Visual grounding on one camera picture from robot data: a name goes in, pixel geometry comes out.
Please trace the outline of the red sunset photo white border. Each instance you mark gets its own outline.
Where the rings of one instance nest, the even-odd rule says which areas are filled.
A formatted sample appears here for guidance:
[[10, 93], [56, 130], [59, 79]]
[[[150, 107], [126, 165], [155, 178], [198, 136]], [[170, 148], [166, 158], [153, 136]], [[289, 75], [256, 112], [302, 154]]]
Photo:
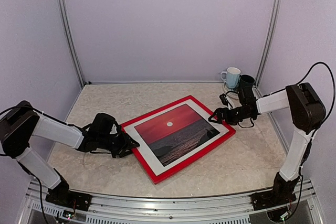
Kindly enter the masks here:
[[134, 128], [164, 167], [224, 132], [213, 127], [188, 104]]

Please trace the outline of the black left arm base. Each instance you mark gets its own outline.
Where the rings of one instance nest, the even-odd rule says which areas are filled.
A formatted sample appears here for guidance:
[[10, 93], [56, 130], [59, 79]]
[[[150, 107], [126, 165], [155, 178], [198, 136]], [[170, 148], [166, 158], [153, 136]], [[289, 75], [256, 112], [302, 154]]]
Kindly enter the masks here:
[[69, 189], [66, 180], [60, 176], [60, 183], [54, 189], [48, 189], [46, 201], [72, 210], [88, 211], [92, 196]]

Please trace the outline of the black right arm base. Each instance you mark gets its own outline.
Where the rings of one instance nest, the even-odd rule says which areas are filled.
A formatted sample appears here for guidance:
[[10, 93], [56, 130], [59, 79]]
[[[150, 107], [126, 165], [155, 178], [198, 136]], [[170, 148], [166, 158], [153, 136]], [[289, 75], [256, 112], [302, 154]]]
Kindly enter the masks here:
[[299, 181], [299, 176], [294, 180], [285, 181], [279, 173], [276, 174], [271, 190], [253, 193], [251, 201], [254, 211], [284, 205], [295, 201], [295, 186]]

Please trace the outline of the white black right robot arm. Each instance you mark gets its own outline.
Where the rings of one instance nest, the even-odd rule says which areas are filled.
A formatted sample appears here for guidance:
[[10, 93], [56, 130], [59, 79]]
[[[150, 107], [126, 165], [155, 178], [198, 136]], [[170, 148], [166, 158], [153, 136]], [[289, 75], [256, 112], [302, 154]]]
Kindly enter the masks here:
[[216, 109], [208, 121], [237, 125], [246, 119], [255, 121], [262, 114], [285, 114], [287, 125], [292, 129], [292, 139], [288, 143], [286, 159], [277, 178], [283, 184], [296, 184], [308, 148], [327, 116], [319, 95], [308, 82], [288, 85], [281, 91], [261, 98], [255, 97], [252, 87], [238, 89], [237, 95], [239, 106], [231, 107], [227, 96], [222, 94], [220, 98], [226, 106]]

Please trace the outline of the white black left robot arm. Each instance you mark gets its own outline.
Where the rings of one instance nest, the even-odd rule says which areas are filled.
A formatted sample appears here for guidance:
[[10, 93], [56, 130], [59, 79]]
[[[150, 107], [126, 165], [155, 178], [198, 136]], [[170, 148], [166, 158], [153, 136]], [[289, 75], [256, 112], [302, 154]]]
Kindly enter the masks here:
[[66, 180], [31, 147], [30, 140], [59, 143], [82, 153], [110, 154], [125, 157], [139, 147], [106, 113], [98, 113], [84, 127], [69, 124], [34, 108], [28, 101], [1, 112], [1, 147], [3, 156], [14, 159], [28, 173], [48, 188], [48, 193], [66, 206], [73, 201], [73, 193]]

